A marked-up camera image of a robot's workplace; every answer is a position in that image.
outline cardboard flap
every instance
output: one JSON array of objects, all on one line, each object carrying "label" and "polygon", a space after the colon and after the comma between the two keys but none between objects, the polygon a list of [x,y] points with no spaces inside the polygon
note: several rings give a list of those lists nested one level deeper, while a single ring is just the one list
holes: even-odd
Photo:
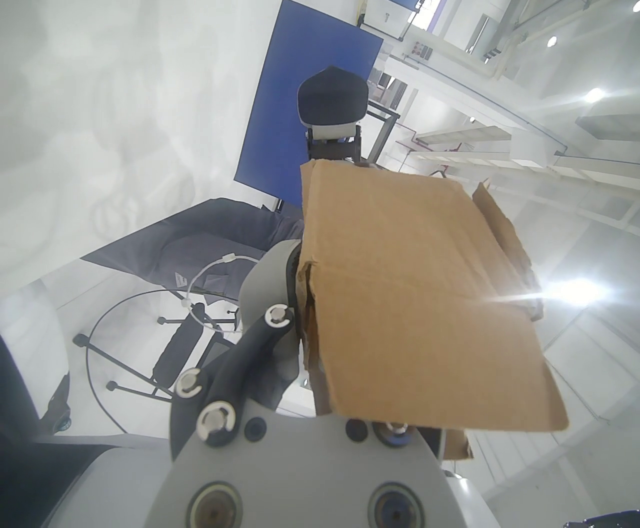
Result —
[{"label": "cardboard flap", "polygon": [[[526,289],[526,293],[541,293],[542,288],[538,282],[538,277],[531,267],[531,259],[524,250],[515,227],[511,221],[495,203],[489,194],[484,183],[480,183],[473,194],[473,202],[480,210],[486,220],[489,229],[498,242],[498,245],[506,255],[507,259],[520,275]],[[544,304],[542,297],[521,300],[520,302],[529,312],[531,321],[539,321],[544,316]]]},{"label": "cardboard flap", "polygon": [[452,429],[568,425],[528,314],[495,301],[526,286],[459,184],[324,160],[302,174],[298,300],[313,305],[306,345],[336,412]]}]

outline blue panel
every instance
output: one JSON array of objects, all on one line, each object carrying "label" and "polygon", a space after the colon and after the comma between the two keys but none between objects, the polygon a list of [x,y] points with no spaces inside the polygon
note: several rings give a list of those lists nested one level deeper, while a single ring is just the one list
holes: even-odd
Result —
[{"label": "blue panel", "polygon": [[283,0],[235,180],[301,205],[300,165],[308,155],[305,128],[298,118],[298,87],[331,65],[367,79],[381,45],[381,38],[356,26]]},{"label": "blue panel", "polygon": [[411,11],[415,11],[415,5],[418,3],[417,0],[390,0],[394,4],[398,4],[399,6],[406,7]]}]

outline ceiling light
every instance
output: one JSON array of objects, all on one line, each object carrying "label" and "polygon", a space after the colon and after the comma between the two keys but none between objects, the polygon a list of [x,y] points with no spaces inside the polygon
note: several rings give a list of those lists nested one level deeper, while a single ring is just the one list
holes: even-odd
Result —
[{"label": "ceiling light", "polygon": [[599,88],[594,88],[587,95],[584,96],[586,102],[598,102],[604,97],[604,92]]},{"label": "ceiling light", "polygon": [[604,299],[607,290],[588,279],[576,278],[551,285],[545,294],[545,297],[585,307]]}]

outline white cable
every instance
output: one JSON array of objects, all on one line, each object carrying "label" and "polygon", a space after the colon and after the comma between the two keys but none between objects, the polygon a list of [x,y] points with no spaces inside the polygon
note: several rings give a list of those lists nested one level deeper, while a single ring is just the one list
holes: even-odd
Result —
[{"label": "white cable", "polygon": [[[193,284],[202,276],[202,274],[207,271],[209,268],[212,268],[213,266],[215,266],[216,264],[222,264],[223,262],[233,262],[234,260],[250,260],[251,262],[255,262],[258,263],[257,259],[254,259],[253,257],[245,257],[244,255],[236,255],[234,253],[229,253],[228,255],[225,255],[224,257],[222,257],[221,259],[216,260],[215,262],[210,262],[209,264],[207,264],[204,268],[202,268],[195,277],[193,277],[191,279],[191,282],[189,283],[189,286],[187,286],[187,292],[184,296],[184,299],[182,299],[182,306],[184,306],[185,308],[187,308],[187,310],[189,310],[189,313],[191,314],[191,317],[193,317],[193,319],[195,319],[196,321],[198,321],[198,324],[200,326],[202,326],[203,328],[208,328],[210,330],[213,330],[214,332],[216,331],[215,328],[213,328],[213,324],[211,324],[211,326],[207,326],[207,323],[203,323],[201,320],[199,320],[195,314],[193,313],[192,309],[191,309],[191,299],[189,298],[189,293],[191,293],[191,288],[193,288]],[[239,333],[241,332],[241,330],[229,330],[229,333]]]}]

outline metal bolt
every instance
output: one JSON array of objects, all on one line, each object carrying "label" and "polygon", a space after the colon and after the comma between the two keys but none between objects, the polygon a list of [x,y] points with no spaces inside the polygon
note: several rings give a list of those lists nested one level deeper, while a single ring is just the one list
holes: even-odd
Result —
[{"label": "metal bolt", "polygon": [[175,382],[175,392],[181,398],[191,398],[197,395],[202,386],[198,384],[200,369],[188,369],[184,371]]},{"label": "metal bolt", "polygon": [[198,383],[198,376],[191,372],[187,372],[180,378],[180,388],[185,392],[190,392],[196,388],[196,383]]},{"label": "metal bolt", "polygon": [[289,324],[287,317],[287,309],[289,307],[284,304],[273,305],[264,313],[264,320],[272,328],[283,328]]},{"label": "metal bolt", "polygon": [[287,317],[287,311],[282,307],[276,306],[271,309],[269,315],[271,316],[271,320],[278,324],[285,320]]},{"label": "metal bolt", "polygon": [[222,429],[232,431],[236,425],[236,411],[226,401],[215,401],[207,405],[198,416],[196,433],[203,442],[209,439],[209,435]]},{"label": "metal bolt", "polygon": [[205,415],[202,425],[210,433],[222,431],[227,425],[227,413],[222,409],[215,409]]},{"label": "metal bolt", "polygon": [[396,424],[395,422],[387,422],[387,429],[395,435],[403,435],[407,432],[409,425]]}]

